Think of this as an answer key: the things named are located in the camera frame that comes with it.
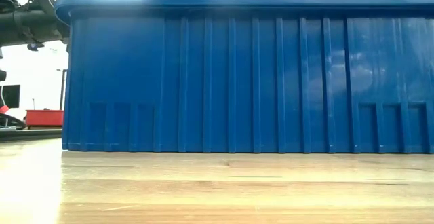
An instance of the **wooden table surface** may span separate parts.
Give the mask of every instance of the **wooden table surface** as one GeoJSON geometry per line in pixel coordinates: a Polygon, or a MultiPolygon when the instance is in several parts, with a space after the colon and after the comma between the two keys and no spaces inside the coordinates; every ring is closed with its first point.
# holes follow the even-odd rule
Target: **wooden table surface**
{"type": "Polygon", "coordinates": [[[0,223],[434,223],[434,155],[62,152],[0,143],[0,223]]]}

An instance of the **white wall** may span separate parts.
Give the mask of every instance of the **white wall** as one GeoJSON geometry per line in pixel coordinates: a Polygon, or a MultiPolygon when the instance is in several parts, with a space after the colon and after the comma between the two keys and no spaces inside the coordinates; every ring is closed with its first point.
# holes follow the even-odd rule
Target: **white wall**
{"type": "Polygon", "coordinates": [[[59,109],[61,70],[68,60],[65,49],[59,43],[49,43],[38,52],[29,51],[25,45],[3,48],[0,69],[7,71],[7,79],[0,84],[21,85],[20,107],[10,109],[8,114],[22,119],[27,109],[33,109],[33,99],[36,109],[59,109]]]}

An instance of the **red container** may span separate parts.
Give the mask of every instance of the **red container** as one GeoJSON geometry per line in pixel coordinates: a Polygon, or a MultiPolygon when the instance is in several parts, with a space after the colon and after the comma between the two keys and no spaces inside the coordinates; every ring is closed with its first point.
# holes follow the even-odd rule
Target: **red container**
{"type": "Polygon", "coordinates": [[[63,111],[28,110],[27,126],[63,126],[63,111]]]}

